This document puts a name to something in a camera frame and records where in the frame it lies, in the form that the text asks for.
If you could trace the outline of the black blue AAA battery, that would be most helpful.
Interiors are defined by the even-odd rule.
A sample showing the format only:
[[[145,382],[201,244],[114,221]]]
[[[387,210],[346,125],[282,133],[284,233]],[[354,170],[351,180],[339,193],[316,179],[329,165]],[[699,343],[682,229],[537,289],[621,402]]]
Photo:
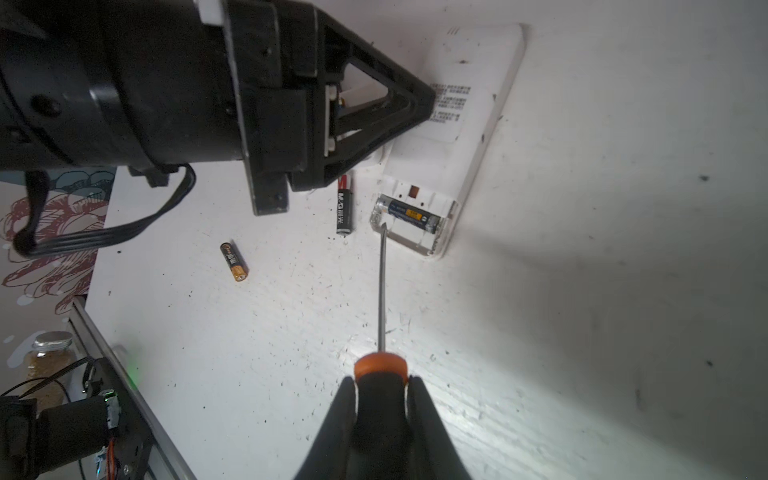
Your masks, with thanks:
[[[381,196],[377,200],[376,206],[383,213],[389,214],[395,219],[402,220],[410,225],[416,226],[417,228],[430,234],[436,234],[438,227],[443,221],[443,219],[438,215],[387,196]]]

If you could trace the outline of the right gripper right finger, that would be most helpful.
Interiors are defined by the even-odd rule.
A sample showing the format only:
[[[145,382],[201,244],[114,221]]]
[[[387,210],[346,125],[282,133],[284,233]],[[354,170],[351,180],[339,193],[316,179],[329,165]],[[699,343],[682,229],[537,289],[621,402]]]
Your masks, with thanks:
[[[421,377],[411,376],[406,411],[412,432],[408,479],[470,479]]]

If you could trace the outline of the gold black AAA battery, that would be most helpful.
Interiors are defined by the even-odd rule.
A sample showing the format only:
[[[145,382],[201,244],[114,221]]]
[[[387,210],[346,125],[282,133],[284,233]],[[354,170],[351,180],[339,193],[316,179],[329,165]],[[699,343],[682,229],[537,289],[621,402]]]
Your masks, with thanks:
[[[230,242],[220,245],[220,251],[225,258],[228,268],[236,282],[242,282],[248,277],[248,269],[237,248]]]

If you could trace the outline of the brown grain bottle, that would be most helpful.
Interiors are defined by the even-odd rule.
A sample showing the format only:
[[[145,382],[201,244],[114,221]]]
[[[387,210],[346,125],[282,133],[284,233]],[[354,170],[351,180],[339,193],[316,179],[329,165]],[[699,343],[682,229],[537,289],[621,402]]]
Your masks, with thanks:
[[[39,334],[25,357],[27,379],[30,383],[23,391],[35,387],[75,360],[73,335],[70,332],[49,331]],[[66,402],[67,392],[64,383],[69,377],[69,373],[62,374],[57,380],[28,395],[28,398],[36,400],[38,412]]]

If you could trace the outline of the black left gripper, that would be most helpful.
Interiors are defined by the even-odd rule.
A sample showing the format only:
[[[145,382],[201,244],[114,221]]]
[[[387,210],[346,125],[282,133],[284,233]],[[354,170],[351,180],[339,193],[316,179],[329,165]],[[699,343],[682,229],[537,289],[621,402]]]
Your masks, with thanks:
[[[432,115],[432,87],[311,3],[226,1],[223,30],[253,211],[285,213],[291,191],[325,187]],[[384,97],[327,99],[352,66]]]

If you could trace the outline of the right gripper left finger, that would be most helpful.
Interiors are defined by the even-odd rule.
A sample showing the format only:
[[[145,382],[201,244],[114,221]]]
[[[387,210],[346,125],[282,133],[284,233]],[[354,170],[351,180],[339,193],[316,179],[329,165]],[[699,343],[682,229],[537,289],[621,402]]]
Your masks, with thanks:
[[[295,479],[345,479],[356,421],[356,385],[342,379]]]

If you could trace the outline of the white remote control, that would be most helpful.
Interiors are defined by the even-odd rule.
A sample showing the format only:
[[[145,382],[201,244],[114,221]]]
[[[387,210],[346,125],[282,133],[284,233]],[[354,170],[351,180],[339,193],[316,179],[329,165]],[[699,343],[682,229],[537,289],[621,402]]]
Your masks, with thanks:
[[[373,231],[425,257],[443,255],[502,116],[525,53],[521,25],[452,26],[439,33],[420,77],[436,93],[430,118],[399,136],[370,216]],[[383,213],[381,196],[440,216],[436,234]]]

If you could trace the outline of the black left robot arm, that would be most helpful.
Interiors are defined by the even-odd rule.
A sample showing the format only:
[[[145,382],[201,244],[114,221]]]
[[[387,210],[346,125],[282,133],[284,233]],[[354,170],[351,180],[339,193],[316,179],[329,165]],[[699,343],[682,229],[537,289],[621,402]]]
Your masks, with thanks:
[[[36,259],[135,238],[153,216],[41,240],[49,172],[125,166],[153,187],[243,162],[256,215],[327,186],[428,120],[435,91],[301,1],[5,1],[1,167],[25,176],[14,236]]]

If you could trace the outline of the orange black screwdriver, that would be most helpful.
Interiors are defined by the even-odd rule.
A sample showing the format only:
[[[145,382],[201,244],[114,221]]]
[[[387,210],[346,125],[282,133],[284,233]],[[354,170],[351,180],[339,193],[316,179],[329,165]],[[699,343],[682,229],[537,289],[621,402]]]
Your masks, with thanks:
[[[381,226],[377,350],[354,366],[358,400],[349,473],[354,479],[401,479],[407,470],[410,427],[405,412],[407,362],[386,350],[386,248]]]

